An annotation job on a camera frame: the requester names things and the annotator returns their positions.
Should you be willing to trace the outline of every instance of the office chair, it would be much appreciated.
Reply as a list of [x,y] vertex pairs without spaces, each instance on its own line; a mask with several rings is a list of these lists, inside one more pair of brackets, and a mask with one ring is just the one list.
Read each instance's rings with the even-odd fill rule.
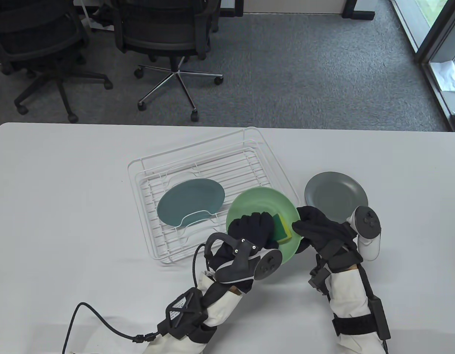
[[79,118],[72,112],[64,90],[64,79],[72,76],[113,84],[104,74],[73,71],[74,64],[85,64],[80,49],[88,36],[73,6],[73,0],[2,0],[0,4],[0,62],[6,75],[27,69],[34,78],[42,72],[14,103],[21,115],[28,113],[21,103],[49,81],[55,81],[69,115],[70,123]]
[[198,110],[182,75],[214,77],[222,84],[222,74],[183,71],[185,58],[197,55],[206,59],[209,51],[209,29],[212,19],[219,17],[221,0],[112,0],[113,24],[117,48],[147,54],[151,61],[162,56],[170,60],[170,69],[139,65],[134,75],[140,79],[144,69],[166,73],[167,76],[138,101],[138,109],[146,110],[145,100],[171,78],[177,78],[192,106],[191,120],[199,120]]

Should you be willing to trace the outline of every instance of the chair wheel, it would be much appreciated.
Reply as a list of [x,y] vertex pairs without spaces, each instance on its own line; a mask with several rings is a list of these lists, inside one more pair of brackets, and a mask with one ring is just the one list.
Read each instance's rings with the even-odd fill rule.
[[143,112],[146,109],[147,109],[147,106],[145,105],[145,102],[138,103],[138,110],[140,110],[140,112]]
[[29,110],[26,108],[26,106],[17,106],[16,109],[18,110],[18,113],[20,113],[20,115],[25,115],[29,112]]
[[80,55],[76,60],[75,63],[77,65],[85,65],[86,64],[86,59],[83,55]]
[[111,81],[105,81],[105,90],[112,90],[113,89],[113,83]]
[[134,76],[138,79],[142,79],[144,77],[144,70],[140,67],[134,71]]
[[34,71],[32,71],[32,70],[28,70],[26,72],[26,76],[27,76],[28,79],[35,79],[36,78],[36,73]]
[[221,85],[221,84],[223,83],[223,81],[224,81],[224,77],[215,77],[215,78],[214,78],[214,83],[215,83],[217,86]]
[[74,114],[69,114],[69,122],[75,124],[79,121],[79,117]]
[[199,121],[198,111],[193,111],[192,115],[190,116],[190,119],[192,120],[192,122],[198,122]]

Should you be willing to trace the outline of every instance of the black glove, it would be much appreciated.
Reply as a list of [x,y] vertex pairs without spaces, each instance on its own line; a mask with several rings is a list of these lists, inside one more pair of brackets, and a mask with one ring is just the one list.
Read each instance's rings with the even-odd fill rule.
[[[227,234],[236,240],[242,238],[253,243],[258,250],[263,248],[278,248],[278,242],[272,241],[273,231],[275,229],[273,217],[267,212],[254,213],[251,216],[244,215],[241,219],[235,219],[229,225]],[[226,243],[223,243],[213,258],[209,261],[209,267],[217,270],[221,265],[234,260],[233,249]],[[252,289],[253,280],[245,280],[233,284],[244,293]]]
[[327,259],[327,265],[332,273],[339,273],[364,261],[354,242],[357,234],[348,223],[339,224],[331,221],[315,207],[298,208],[298,213],[300,221],[294,222],[292,228],[297,234],[303,236],[303,239],[296,253],[303,252],[311,245],[323,256],[322,253],[325,253],[328,243],[336,240],[343,242],[343,246],[339,246],[337,253]]

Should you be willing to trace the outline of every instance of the sponge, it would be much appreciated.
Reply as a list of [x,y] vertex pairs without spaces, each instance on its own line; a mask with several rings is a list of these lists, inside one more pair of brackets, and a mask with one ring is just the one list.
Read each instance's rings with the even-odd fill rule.
[[278,244],[282,244],[289,241],[290,238],[293,237],[288,224],[280,214],[274,215],[273,222],[275,223],[275,230],[273,232],[272,240],[277,241]]

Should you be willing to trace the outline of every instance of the velcro strap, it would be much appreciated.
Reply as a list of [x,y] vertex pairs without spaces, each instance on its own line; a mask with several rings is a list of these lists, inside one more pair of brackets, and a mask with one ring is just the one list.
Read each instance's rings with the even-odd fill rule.
[[344,245],[343,241],[337,238],[332,239],[324,246],[324,248],[319,252],[319,254],[321,255],[321,258],[328,261],[329,259],[334,257],[339,252],[339,250],[342,249],[343,245]]
[[217,300],[223,297],[230,288],[231,285],[221,284],[215,281],[201,298],[202,307],[207,309],[213,305]]
[[357,336],[377,331],[376,321],[372,314],[360,317],[337,317],[334,315],[332,320],[336,334],[345,334],[348,336]]
[[192,342],[207,344],[216,333],[216,329],[218,329],[218,327],[210,327],[201,324],[195,331],[190,333],[188,337]]
[[361,263],[362,261],[363,259],[358,258],[355,252],[349,251],[332,257],[327,262],[327,265],[329,265],[329,269],[333,273],[339,273],[352,267],[355,264]]

